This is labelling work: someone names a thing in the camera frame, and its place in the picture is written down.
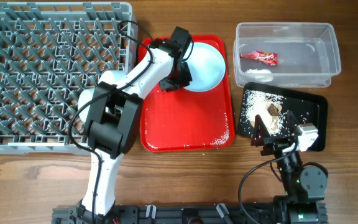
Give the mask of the white napkin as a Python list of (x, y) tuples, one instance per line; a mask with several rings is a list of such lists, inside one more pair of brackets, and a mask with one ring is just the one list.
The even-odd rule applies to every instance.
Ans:
[(272, 72), (269, 69), (248, 69), (246, 74), (261, 83), (267, 83), (273, 80)]

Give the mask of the red snack wrapper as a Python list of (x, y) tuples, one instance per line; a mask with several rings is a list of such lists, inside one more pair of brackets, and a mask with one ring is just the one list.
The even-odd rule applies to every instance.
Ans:
[(248, 53), (240, 53), (239, 56), (240, 58), (256, 60), (270, 66), (278, 65), (278, 55), (275, 52), (263, 52), (256, 50)]

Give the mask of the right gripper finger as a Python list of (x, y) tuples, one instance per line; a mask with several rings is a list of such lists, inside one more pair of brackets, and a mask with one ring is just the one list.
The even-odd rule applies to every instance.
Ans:
[(254, 120), (254, 132), (251, 139), (252, 145), (266, 145), (273, 142), (267, 128), (260, 115), (255, 116)]
[(283, 137), (291, 136), (295, 133), (295, 129), (300, 124), (292, 111), (288, 110), (282, 114), (282, 127), (280, 135)]

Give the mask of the brown food scraps with rice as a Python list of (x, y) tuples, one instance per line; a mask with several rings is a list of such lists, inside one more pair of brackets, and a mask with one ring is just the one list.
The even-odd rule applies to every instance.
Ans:
[(268, 133), (272, 137), (282, 137), (282, 114), (292, 111), (300, 124), (313, 122), (314, 106), (305, 100), (274, 95), (257, 90), (244, 92), (237, 133), (243, 137), (251, 137), (254, 132), (254, 120), (260, 115)]

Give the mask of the clear plastic waste bin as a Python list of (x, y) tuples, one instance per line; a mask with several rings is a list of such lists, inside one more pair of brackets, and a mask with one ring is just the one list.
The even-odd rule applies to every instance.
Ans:
[[(240, 53), (275, 52), (278, 65), (240, 58)], [(248, 69), (269, 69), (273, 80), (263, 83), (285, 88), (324, 88), (341, 72), (341, 58), (334, 28), (316, 22), (241, 22), (233, 49), (236, 84), (257, 82)]]

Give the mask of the light green bowl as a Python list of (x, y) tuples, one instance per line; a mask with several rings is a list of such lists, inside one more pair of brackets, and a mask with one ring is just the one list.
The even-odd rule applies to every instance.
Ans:
[[(78, 109), (82, 108), (87, 102), (93, 99), (94, 88), (83, 90), (78, 99)], [(79, 117), (82, 122), (86, 121), (89, 106), (87, 106), (80, 114)]]

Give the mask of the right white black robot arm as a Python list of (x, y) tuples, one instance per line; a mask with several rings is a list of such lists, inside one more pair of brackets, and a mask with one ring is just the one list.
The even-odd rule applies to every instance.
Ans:
[(257, 208), (260, 223), (327, 223), (323, 203), (328, 184), (328, 171), (316, 162), (302, 162), (300, 152), (306, 151), (318, 138), (318, 129), (311, 123), (299, 124), (293, 113), (287, 113), (290, 135), (273, 137), (262, 118), (254, 120), (251, 145), (262, 146), (262, 156), (273, 155), (276, 175), (283, 184), (284, 196), (276, 196), (270, 205)]

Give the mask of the grey plastic dishwasher rack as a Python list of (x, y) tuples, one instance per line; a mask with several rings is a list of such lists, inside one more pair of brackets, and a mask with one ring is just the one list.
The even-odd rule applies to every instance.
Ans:
[(0, 2), (0, 155), (81, 155), (81, 92), (134, 67), (128, 2)]

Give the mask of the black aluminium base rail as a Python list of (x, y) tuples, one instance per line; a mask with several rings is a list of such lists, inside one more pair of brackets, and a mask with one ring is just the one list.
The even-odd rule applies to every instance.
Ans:
[[(245, 204), (248, 214), (258, 223), (327, 223), (324, 203), (300, 205), (274, 205), (272, 203)], [(223, 203), (213, 206), (156, 207), (148, 205), (115, 206), (113, 211), (97, 223), (250, 223), (239, 207)]]

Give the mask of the spilled rice on tray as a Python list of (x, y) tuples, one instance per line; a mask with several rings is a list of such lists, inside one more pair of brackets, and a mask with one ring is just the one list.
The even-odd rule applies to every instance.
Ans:
[(156, 115), (144, 111), (140, 141), (151, 152), (214, 149), (232, 143), (233, 117), (224, 110)]

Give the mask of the small light blue bowl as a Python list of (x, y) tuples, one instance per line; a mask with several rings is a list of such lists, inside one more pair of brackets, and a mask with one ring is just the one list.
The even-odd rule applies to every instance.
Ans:
[(116, 85), (118, 88), (127, 83), (127, 73), (119, 70), (108, 70), (102, 73), (98, 83), (105, 82), (109, 85)]

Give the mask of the black rectangular waste tray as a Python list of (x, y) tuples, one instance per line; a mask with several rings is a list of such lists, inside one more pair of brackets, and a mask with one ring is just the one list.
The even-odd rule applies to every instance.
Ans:
[(316, 152), (324, 150), (328, 118), (328, 102), (326, 98), (276, 86), (253, 82), (245, 84), (237, 129), (239, 135), (248, 138), (252, 136), (254, 128), (251, 123), (254, 121), (255, 115), (248, 116), (247, 113), (253, 112), (252, 107), (262, 98), (271, 99), (276, 106), (282, 106), (280, 127), (271, 136), (283, 138), (289, 135), (290, 126), (287, 122), (286, 114), (291, 111), (298, 120), (298, 124), (312, 123), (318, 129), (319, 136), (308, 149)]

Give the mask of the large light blue plate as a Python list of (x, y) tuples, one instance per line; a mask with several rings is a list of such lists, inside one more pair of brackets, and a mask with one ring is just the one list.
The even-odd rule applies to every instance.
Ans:
[(195, 42), (193, 50), (187, 50), (186, 61), (192, 81), (185, 87), (188, 91), (205, 92), (217, 87), (226, 73), (226, 63), (220, 51), (212, 45)]

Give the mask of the red plastic serving tray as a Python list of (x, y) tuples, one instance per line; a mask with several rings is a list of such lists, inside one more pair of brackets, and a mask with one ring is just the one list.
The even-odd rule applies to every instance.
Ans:
[(225, 46), (213, 34), (194, 35), (188, 54), (204, 65), (208, 50), (214, 61), (203, 80), (167, 93), (156, 86), (146, 97), (140, 120), (140, 142), (150, 152), (177, 152), (228, 147), (235, 136)]

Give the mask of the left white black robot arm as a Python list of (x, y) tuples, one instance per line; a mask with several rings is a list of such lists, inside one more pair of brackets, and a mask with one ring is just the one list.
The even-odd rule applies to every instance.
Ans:
[(191, 82), (188, 59), (192, 38), (155, 39), (127, 75), (104, 72), (98, 85), (80, 95), (77, 116), (84, 122), (91, 153), (88, 188), (76, 211), (86, 223), (104, 223), (112, 212), (117, 175), (124, 154), (139, 132), (142, 105), (156, 85), (175, 91)]

